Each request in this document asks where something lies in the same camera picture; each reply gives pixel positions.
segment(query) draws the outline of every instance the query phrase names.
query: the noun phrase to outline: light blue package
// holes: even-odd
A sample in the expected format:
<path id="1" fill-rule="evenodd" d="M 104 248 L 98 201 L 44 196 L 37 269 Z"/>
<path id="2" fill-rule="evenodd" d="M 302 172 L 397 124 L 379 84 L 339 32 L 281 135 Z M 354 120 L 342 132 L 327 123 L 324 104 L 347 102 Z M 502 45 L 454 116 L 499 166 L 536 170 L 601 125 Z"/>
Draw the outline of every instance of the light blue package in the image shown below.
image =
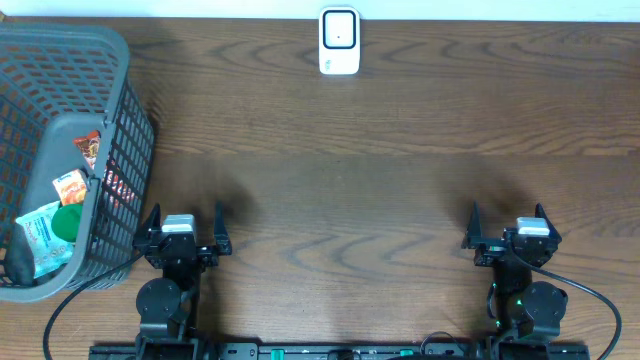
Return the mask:
<path id="1" fill-rule="evenodd" d="M 33 253 L 34 278 L 48 274 L 73 255 L 73 245 L 57 237 L 51 230 L 53 214 L 60 208 L 60 201 L 52 202 L 16 219 Z"/>

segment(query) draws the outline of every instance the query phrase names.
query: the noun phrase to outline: white wall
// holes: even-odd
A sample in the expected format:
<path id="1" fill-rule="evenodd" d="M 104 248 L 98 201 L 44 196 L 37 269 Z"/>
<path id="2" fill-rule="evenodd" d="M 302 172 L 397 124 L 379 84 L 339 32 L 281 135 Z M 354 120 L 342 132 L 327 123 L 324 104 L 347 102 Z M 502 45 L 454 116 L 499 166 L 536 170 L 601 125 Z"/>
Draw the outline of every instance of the white wall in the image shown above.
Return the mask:
<path id="1" fill-rule="evenodd" d="M 7 15 L 315 19 L 325 0 L 0 0 Z M 363 19 L 640 20 L 640 0 L 351 0 Z"/>

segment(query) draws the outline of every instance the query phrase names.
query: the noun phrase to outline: black wire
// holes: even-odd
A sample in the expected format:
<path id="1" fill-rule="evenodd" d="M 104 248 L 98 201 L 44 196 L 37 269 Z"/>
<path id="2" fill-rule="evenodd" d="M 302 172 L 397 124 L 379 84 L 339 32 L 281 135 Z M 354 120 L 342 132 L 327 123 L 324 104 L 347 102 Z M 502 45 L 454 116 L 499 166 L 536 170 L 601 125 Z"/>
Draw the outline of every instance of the black wire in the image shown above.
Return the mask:
<path id="1" fill-rule="evenodd" d="M 607 348 L 604 350 L 604 352 L 602 353 L 602 355 L 600 355 L 600 357 L 598 357 L 598 360 L 604 360 L 607 358 L 607 356 L 609 356 L 609 354 L 611 354 L 611 352 L 613 351 L 613 348 L 616 347 L 616 344 L 618 343 L 618 340 L 620 339 L 620 333 L 622 332 L 622 317 L 620 316 L 620 312 L 618 311 L 618 308 L 616 308 L 616 306 L 611 302 L 611 300 L 607 299 L 604 295 L 600 294 L 599 292 L 588 288 L 578 282 L 575 282 L 573 280 L 567 279 L 563 276 L 560 275 L 556 275 L 550 271 L 546 271 L 546 270 L 542 270 L 538 267 L 535 267 L 531 264 L 529 264 L 528 262 L 522 260 L 522 258 L 520 256 L 518 256 L 518 254 L 515 253 L 515 251 L 513 251 L 513 248 L 509 248 L 511 251 L 510 253 L 513 255 L 513 258 L 519 262 L 522 266 L 525 266 L 527 268 L 529 268 L 531 271 L 535 271 L 539 274 L 548 276 L 554 280 L 558 280 L 561 281 L 565 284 L 569 284 L 571 286 L 574 286 L 584 292 L 586 292 L 587 294 L 593 295 L 595 296 L 598 300 L 602 301 L 603 303 L 607 304 L 607 306 L 611 309 L 611 311 L 613 311 L 613 315 L 616 317 L 616 331 L 613 334 L 613 338 L 611 338 L 611 341 L 609 342 L 609 345 L 607 346 Z"/>
<path id="2" fill-rule="evenodd" d="M 456 340 L 456 338 L 453 337 L 453 335 L 449 334 L 446 331 L 436 331 L 436 332 L 432 332 L 431 334 L 429 334 L 429 336 L 427 336 L 423 341 L 422 344 L 420 344 L 420 354 L 422 355 L 426 355 L 424 352 L 426 351 L 426 349 L 424 348 L 428 343 L 429 340 L 431 340 L 432 337 L 436 336 L 436 335 L 447 335 L 448 337 L 451 338 L 451 340 L 453 340 L 453 342 L 456 344 L 456 346 L 458 347 L 458 349 L 460 349 L 462 351 L 462 353 L 464 354 L 465 350 L 462 348 L 462 346 L 460 346 L 460 344 L 458 343 L 458 341 Z"/>
<path id="3" fill-rule="evenodd" d="M 64 299 L 64 301 L 62 301 L 60 303 L 60 305 L 58 305 L 58 308 L 56 309 L 56 311 L 53 312 L 53 314 L 51 315 L 51 318 L 49 319 L 49 322 L 47 323 L 47 327 L 44 329 L 44 335 L 42 336 L 42 350 L 44 351 L 44 358 L 46 360 L 53 360 L 53 358 L 51 357 L 51 351 L 49 349 L 49 335 L 51 335 L 51 329 L 53 328 L 53 323 L 56 321 L 56 319 L 58 318 L 58 315 L 60 315 L 60 313 L 62 312 L 62 309 L 64 309 L 65 306 L 67 306 L 71 300 L 73 300 L 73 298 L 75 298 L 76 296 L 78 296 L 78 294 L 80 294 L 82 292 L 82 290 L 85 290 L 86 288 L 90 287 L 91 285 L 97 283 L 98 281 L 109 277 L 113 274 L 115 274 L 116 272 L 133 265 L 133 263 L 135 263 L 136 261 L 138 261 L 141 257 L 144 256 L 144 254 L 146 253 L 146 251 L 141 251 L 138 255 L 132 257 L 131 259 L 127 260 L 126 262 L 118 265 L 117 267 L 107 271 L 106 273 L 102 274 L 102 275 L 98 275 L 96 277 L 94 277 L 93 279 L 87 281 L 86 283 L 80 285 L 79 288 L 75 289 L 71 294 L 69 294 L 69 296 L 66 297 L 66 299 Z"/>

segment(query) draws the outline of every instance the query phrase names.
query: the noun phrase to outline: green ball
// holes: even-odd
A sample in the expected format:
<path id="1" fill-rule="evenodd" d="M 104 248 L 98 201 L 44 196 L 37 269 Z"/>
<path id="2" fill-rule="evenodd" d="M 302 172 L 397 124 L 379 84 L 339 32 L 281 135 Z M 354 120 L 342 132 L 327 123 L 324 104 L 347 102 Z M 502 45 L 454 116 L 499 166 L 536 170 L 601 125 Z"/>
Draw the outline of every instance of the green ball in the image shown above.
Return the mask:
<path id="1" fill-rule="evenodd" d="M 51 230 L 60 239 L 75 243 L 80 219 L 82 219 L 82 204 L 63 206 L 53 214 Z"/>

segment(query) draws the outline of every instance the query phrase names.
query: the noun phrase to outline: snack bag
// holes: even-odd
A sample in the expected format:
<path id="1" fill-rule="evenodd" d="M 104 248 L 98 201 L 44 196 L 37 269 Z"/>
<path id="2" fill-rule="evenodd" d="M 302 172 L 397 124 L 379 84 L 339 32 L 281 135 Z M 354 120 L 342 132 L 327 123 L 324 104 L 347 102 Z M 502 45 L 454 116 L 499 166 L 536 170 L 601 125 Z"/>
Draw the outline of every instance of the snack bag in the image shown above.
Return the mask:
<path id="1" fill-rule="evenodd" d="M 100 132 L 93 130 L 87 136 L 73 139 L 73 143 L 80 149 L 82 156 L 89 163 L 89 167 L 93 169 L 96 166 L 98 150 L 100 150 Z"/>
<path id="2" fill-rule="evenodd" d="M 114 160 L 111 160 L 111 164 L 117 167 Z M 114 174 L 112 170 L 109 170 L 107 172 L 107 176 L 105 177 L 104 182 L 107 186 L 111 187 L 111 190 L 121 196 L 122 199 L 127 203 L 129 203 L 136 196 L 134 192 L 131 191 L 131 189 L 129 189 L 127 185 L 125 185 L 124 181 L 120 180 L 118 178 L 118 175 Z M 120 205 L 118 199 L 115 199 L 113 196 L 109 196 L 109 201 L 111 201 L 116 208 Z"/>
<path id="3" fill-rule="evenodd" d="M 80 170 L 70 171 L 53 180 L 62 206 L 69 204 L 81 204 L 87 195 L 87 184 Z"/>
<path id="4" fill-rule="evenodd" d="M 51 230 L 51 219 L 59 207 L 59 201 L 52 202 L 16 219 L 16 224 L 24 229 L 33 253 L 34 278 L 68 263 L 73 255 L 73 245 L 55 236 Z"/>

